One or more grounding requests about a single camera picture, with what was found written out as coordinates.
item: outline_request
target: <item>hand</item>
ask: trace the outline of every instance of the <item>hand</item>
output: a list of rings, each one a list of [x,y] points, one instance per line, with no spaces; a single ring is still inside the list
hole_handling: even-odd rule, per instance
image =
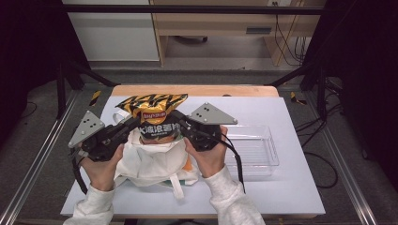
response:
[[[124,144],[120,144],[109,161],[94,162],[88,157],[82,160],[81,165],[87,172],[93,188],[102,191],[110,191],[114,188],[116,166],[123,157],[123,149]]]
[[[222,134],[226,135],[228,131],[227,127],[220,127]],[[209,151],[197,152],[187,138],[184,138],[184,142],[186,144],[185,151],[196,159],[199,170],[204,178],[208,178],[222,170],[225,165],[225,145],[218,143]]]

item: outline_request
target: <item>black curtain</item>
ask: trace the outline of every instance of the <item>black curtain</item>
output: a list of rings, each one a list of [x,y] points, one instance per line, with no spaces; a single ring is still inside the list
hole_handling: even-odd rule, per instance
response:
[[[62,1],[0,1],[0,144],[20,119],[29,91],[55,80],[61,63],[89,68],[68,14],[44,10],[44,4]],[[79,73],[66,70],[68,81],[81,86]]]
[[[332,7],[352,2],[328,1]],[[307,63],[317,56],[341,17],[320,18]],[[322,52],[322,68],[328,76],[343,81],[344,111],[364,152],[379,162],[398,190],[398,117],[394,110],[398,102],[398,2],[358,0],[335,35]]]

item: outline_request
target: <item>red label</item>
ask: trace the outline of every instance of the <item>red label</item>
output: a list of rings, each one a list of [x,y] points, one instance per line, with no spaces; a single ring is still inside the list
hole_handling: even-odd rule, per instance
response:
[[[143,117],[145,120],[163,118],[166,117],[166,112],[144,112]]]

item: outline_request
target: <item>wooden table edge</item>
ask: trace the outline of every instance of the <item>wooden table edge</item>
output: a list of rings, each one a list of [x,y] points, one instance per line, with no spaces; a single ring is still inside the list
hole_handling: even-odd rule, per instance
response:
[[[153,85],[122,84],[114,88],[111,96],[141,96],[150,94],[188,94],[201,97],[278,97],[274,86],[264,85]]]

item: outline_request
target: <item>black metal frame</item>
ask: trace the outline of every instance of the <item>black metal frame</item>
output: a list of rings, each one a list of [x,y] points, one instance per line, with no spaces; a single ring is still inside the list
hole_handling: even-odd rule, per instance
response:
[[[303,90],[311,89],[316,83],[319,72],[321,71],[323,60],[326,59],[328,51],[330,51],[329,45],[332,42],[336,30],[339,29],[339,25],[344,20],[345,16],[349,12],[349,9],[353,7],[356,1],[348,8],[336,8],[327,9],[323,7],[238,7],[238,6],[146,6],[146,5],[43,5],[40,6],[43,10],[56,11],[59,13],[200,13],[200,14],[275,14],[275,15],[332,15],[336,13],[344,12],[343,18],[335,25],[334,29],[329,33],[329,36],[323,41],[322,46],[316,51],[315,57],[312,61],[304,61],[302,67],[290,72],[286,76],[280,78],[279,80],[264,84],[272,85],[278,87],[279,85],[299,76],[306,74],[300,87]],[[91,71],[90,68],[83,67],[76,62],[69,62],[69,65],[78,71],[91,76],[92,78],[104,83],[108,86],[115,86],[117,83],[110,82],[95,72]],[[60,91],[62,82],[58,82],[58,95],[65,95],[65,92]],[[318,97],[324,96],[320,95],[321,91],[318,91]],[[65,97],[59,97],[59,104],[63,105],[65,102],[60,102],[65,100]],[[323,99],[318,100],[318,109],[325,108],[325,101]]]

